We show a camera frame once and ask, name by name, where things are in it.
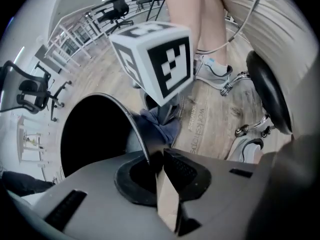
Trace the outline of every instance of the chrome stool leg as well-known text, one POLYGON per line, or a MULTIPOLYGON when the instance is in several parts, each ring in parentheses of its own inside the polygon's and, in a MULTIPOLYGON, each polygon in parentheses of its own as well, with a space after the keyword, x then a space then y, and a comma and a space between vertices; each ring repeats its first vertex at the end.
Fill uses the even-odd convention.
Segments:
POLYGON ((220 91, 221 96, 227 96, 228 93, 233 89, 235 84, 240 82, 241 80, 251 80, 248 72, 239 73, 231 82, 227 83, 220 91))
POLYGON ((245 125, 241 126, 239 129, 235 130, 234 135, 236 137, 241 137, 243 135, 246 135, 248 132, 264 125, 268 118, 269 118, 269 115, 265 114, 259 122, 251 124, 251 125, 245 124, 245 125))

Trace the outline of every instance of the office chair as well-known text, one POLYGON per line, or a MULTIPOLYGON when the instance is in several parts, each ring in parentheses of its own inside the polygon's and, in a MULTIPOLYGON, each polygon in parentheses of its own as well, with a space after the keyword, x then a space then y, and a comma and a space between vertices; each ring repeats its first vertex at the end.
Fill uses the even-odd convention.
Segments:
POLYGON ((64 103, 59 103, 58 95, 66 84, 71 85, 71 81, 66 81, 54 95, 48 91, 48 82, 51 74, 37 64, 37 67, 44 72, 43 77, 33 76, 22 71, 17 65, 8 60, 3 67, 0 67, 0 113, 15 109, 26 109, 31 114, 37 114, 46 108, 49 99, 51 104, 51 121, 56 122, 53 117, 54 108, 64 107, 64 103), (35 96, 34 101, 27 100, 29 96, 35 96))
POLYGON ((118 22, 118 20, 121 19, 121 17, 127 15, 129 13, 129 5, 126 4, 125 0, 110 0, 107 3, 113 3, 113 10, 104 12, 105 9, 98 11, 97 13, 101 12, 103 13, 103 16, 97 19, 99 23, 105 22, 107 20, 110 20, 111 24, 115 22, 115 26, 113 26, 109 32, 109 34, 112 34, 116 29, 120 29, 123 25, 133 25, 134 22, 132 20, 123 20, 121 22, 118 22))
POLYGON ((268 118, 273 125, 268 126, 261 135, 263 138, 271 133, 271 130, 277 128, 283 134, 292 134, 292 126, 288 107, 281 91, 281 88, 265 61, 255 52, 250 51, 246 58, 248 72, 239 73, 230 83, 227 83, 220 94, 226 96, 236 83, 242 80, 251 80, 261 98, 262 106, 266 114, 262 119, 254 124, 245 124, 235 131, 235 136, 240 137, 249 131, 262 126, 268 118))

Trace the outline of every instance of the white cable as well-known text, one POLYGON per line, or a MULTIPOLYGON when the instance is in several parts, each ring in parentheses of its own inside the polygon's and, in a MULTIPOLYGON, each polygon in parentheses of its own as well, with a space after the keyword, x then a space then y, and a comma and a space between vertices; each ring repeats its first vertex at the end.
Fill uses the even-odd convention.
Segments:
POLYGON ((223 45, 221 45, 220 47, 214 49, 214 50, 197 50, 196 54, 199 54, 199 55, 206 55, 206 54, 213 54, 215 53, 216 51, 220 50, 221 48, 227 46, 228 44, 230 44, 234 39, 235 37, 242 31, 242 29, 245 27, 251 13, 253 12, 253 10, 256 8, 257 4, 259 3, 259 0, 254 0, 253 3, 252 3, 252 6, 248 12, 248 15, 246 16, 244 22, 242 23, 241 27, 237 30, 237 32, 226 42, 224 43, 223 45))

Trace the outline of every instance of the blue cloth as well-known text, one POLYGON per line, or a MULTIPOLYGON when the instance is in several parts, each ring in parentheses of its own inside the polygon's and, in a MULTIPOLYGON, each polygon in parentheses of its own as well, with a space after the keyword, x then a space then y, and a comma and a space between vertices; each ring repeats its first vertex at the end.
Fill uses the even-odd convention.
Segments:
POLYGON ((157 130, 161 133, 166 144, 171 145, 180 131, 180 123, 177 118, 171 119, 167 124, 161 125, 158 122, 158 107, 151 109, 141 109, 140 115, 151 122, 157 130))

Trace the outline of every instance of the shoe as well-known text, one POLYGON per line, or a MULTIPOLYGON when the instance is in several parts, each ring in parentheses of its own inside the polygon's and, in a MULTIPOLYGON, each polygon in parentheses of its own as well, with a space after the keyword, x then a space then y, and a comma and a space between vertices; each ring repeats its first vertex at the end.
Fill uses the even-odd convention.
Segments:
POLYGON ((238 137, 234 140, 226 158, 229 161, 254 163, 255 151, 262 150, 264 142, 260 138, 252 139, 249 136, 238 137))
POLYGON ((134 89, 140 89, 141 88, 141 86, 135 80, 132 80, 132 87, 134 89))
POLYGON ((226 67, 226 72, 221 74, 219 69, 225 71, 225 66, 218 64, 212 58, 201 55, 195 60, 195 79, 201 80, 217 90, 222 90, 229 83, 233 71, 230 65, 226 67))

